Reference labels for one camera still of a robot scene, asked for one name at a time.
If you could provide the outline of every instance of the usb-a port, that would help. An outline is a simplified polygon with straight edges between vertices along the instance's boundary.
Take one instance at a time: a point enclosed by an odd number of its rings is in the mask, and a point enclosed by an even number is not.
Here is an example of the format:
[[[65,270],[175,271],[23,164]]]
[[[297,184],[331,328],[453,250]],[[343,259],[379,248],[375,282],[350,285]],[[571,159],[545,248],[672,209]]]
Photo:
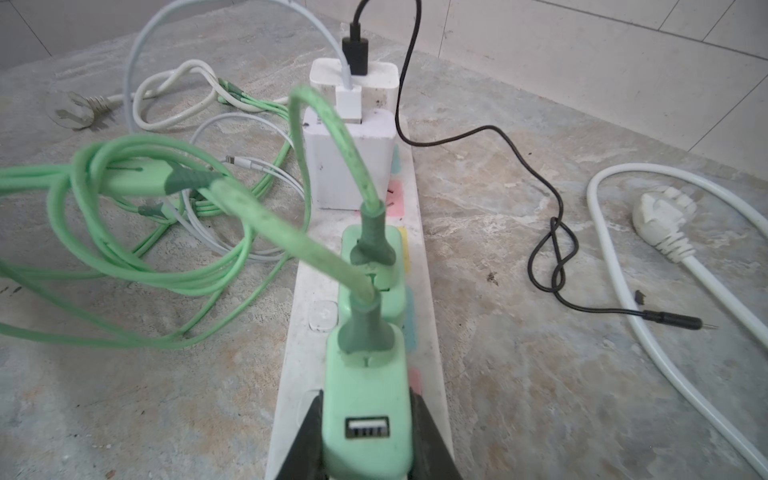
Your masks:
[[[389,437],[389,417],[346,419],[348,439],[384,439]]]

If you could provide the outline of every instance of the black cable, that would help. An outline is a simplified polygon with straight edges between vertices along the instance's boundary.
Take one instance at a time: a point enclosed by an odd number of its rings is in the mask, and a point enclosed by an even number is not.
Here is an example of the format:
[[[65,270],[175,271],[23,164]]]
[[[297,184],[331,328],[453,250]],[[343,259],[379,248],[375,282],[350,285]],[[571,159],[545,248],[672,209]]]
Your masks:
[[[366,7],[369,0],[361,0],[361,2],[357,5],[357,9],[355,10],[355,16],[353,18],[352,24],[350,24],[350,31],[353,32],[353,40],[360,41],[360,15],[362,14],[362,10]],[[702,322],[701,319],[698,319],[696,317],[689,317],[689,316],[681,316],[673,313],[666,313],[666,312],[652,312],[650,310],[640,311],[640,310],[628,310],[623,308],[594,308],[589,306],[581,306],[576,305],[575,303],[571,303],[560,294],[561,290],[563,290],[563,287],[565,287],[565,264],[572,259],[579,249],[579,243],[578,238],[576,237],[576,234],[568,228],[568,226],[563,223],[563,213],[564,213],[564,205],[563,205],[563,198],[561,197],[560,193],[552,184],[550,184],[544,177],[542,177],[536,170],[531,167],[531,165],[528,164],[527,161],[523,158],[523,156],[520,154],[520,151],[518,150],[517,146],[515,146],[515,143],[509,138],[507,134],[504,133],[504,131],[501,130],[501,128],[495,126],[495,125],[484,125],[482,127],[477,127],[473,130],[466,131],[463,134],[458,134],[453,137],[443,138],[441,140],[436,141],[414,141],[410,138],[407,138],[400,127],[400,97],[402,95],[402,87],[406,82],[406,73],[408,72],[408,65],[411,62],[411,55],[413,54],[413,48],[416,45],[416,38],[419,36],[419,27],[422,22],[422,2],[421,0],[415,0],[416,2],[416,18],[413,24],[413,33],[411,34],[411,41],[408,45],[408,51],[406,52],[406,59],[402,63],[402,71],[400,73],[400,85],[397,91],[397,103],[396,103],[396,109],[395,109],[395,126],[397,128],[397,133],[402,138],[402,141],[406,142],[408,145],[411,145],[413,147],[436,147],[437,145],[443,145],[447,144],[453,141],[461,140],[462,138],[467,138],[470,135],[477,134],[484,130],[491,130],[499,134],[505,142],[507,142],[507,145],[512,149],[512,152],[515,153],[515,156],[518,158],[518,161],[520,164],[527,170],[531,175],[536,177],[540,182],[544,184],[545,187],[549,189],[549,191],[552,192],[554,195],[555,200],[558,202],[558,215],[556,217],[552,217],[549,220],[549,231],[546,235],[538,242],[536,247],[531,252],[531,256],[528,258],[528,278],[531,280],[531,282],[534,284],[536,288],[538,288],[541,291],[552,293],[556,299],[563,305],[565,305],[568,308],[571,308],[573,310],[578,310],[580,312],[586,312],[586,313],[623,313],[626,315],[635,315],[635,316],[641,316],[646,320],[653,320],[655,322],[659,323],[666,323],[666,324],[672,324],[675,326],[681,326],[683,328],[688,329],[700,329]],[[558,229],[562,229],[570,238],[571,243],[573,247],[571,248],[571,251],[566,255],[565,257],[562,256],[562,253],[560,251],[560,243],[558,242],[558,236],[557,232]],[[533,263],[536,260],[536,256],[541,252],[541,249],[544,247],[544,245],[551,240],[552,242],[552,248],[554,250],[554,258],[557,260],[556,265],[554,266],[554,269],[552,270],[552,277],[551,277],[551,286],[545,286],[541,284],[537,279],[536,276],[533,273]]]

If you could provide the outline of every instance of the black usb connector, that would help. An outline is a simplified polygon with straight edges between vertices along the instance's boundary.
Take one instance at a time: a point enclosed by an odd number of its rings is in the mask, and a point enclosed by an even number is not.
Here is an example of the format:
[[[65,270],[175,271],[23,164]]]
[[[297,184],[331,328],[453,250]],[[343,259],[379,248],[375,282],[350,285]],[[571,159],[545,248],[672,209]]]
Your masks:
[[[349,24],[349,37],[342,39],[341,49],[353,75],[368,74],[368,38],[360,38],[360,23]]]

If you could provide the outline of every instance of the power strip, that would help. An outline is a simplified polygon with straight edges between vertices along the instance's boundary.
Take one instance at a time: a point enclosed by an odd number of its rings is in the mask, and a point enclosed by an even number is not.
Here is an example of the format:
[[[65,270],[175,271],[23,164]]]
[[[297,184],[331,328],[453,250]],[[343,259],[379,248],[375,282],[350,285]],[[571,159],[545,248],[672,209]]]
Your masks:
[[[408,127],[404,121],[402,129],[407,136]],[[386,205],[387,224],[398,227],[404,240],[408,305],[402,329],[409,383],[423,396],[443,441],[452,451],[412,150],[400,140],[397,140],[392,159]],[[359,213],[355,211],[314,209],[308,233],[314,240],[340,253],[343,231],[359,222]],[[338,320],[338,292],[338,282],[304,263],[299,265],[266,462],[266,480],[277,476],[312,400],[323,389],[326,342]]]

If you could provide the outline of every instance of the marble surface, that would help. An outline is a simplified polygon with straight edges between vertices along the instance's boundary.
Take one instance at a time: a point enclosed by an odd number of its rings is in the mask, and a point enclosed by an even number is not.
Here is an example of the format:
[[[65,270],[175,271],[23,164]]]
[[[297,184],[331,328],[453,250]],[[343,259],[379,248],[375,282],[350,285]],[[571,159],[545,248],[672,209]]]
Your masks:
[[[338,24],[327,24],[338,30]],[[90,141],[126,133],[121,111],[85,131],[45,117],[45,92],[118,91],[131,37],[0,73],[0,165],[64,163]],[[371,37],[371,56],[400,64],[404,47]],[[330,55],[320,36],[278,5],[248,2],[163,27],[139,78],[202,58],[257,97],[276,98]],[[149,118],[180,111],[207,92],[188,78],[149,104]],[[175,127],[189,138],[206,114]],[[565,221],[581,252],[564,295],[616,306],[584,191],[612,164],[654,162],[704,174],[768,213],[768,184],[643,135],[416,54],[403,94],[414,138],[430,140],[478,124],[507,131],[531,165],[562,192]],[[270,158],[280,141],[259,127],[228,123],[201,141],[216,155]],[[748,464],[674,390],[645,355],[624,318],[565,309],[528,281],[525,264],[555,212],[552,196],[494,134],[417,149],[435,314],[456,462],[465,478],[757,478]],[[647,188],[673,184],[699,202],[687,228],[699,258],[742,301],[768,316],[768,243],[732,210],[698,189],[656,175],[604,182],[604,212],[631,288],[647,307],[704,316],[720,326],[690,332],[652,325],[676,364],[763,452],[768,355],[679,266],[632,230],[631,206]],[[267,202],[296,220],[300,202],[278,188]],[[109,203],[104,218],[126,243],[150,225]],[[73,229],[81,218],[70,206]],[[77,268],[45,217],[45,197],[0,199],[5,259]],[[237,225],[217,220],[227,236]],[[174,228],[149,260],[188,269],[213,256]],[[542,279],[547,252],[536,263]],[[262,478],[275,407],[296,264],[222,333],[181,351],[109,351],[0,339],[0,478]],[[214,318],[266,275],[251,266]],[[3,321],[87,332],[25,289],[0,280]],[[168,331],[203,302],[125,282],[57,283],[78,305],[147,334]]]

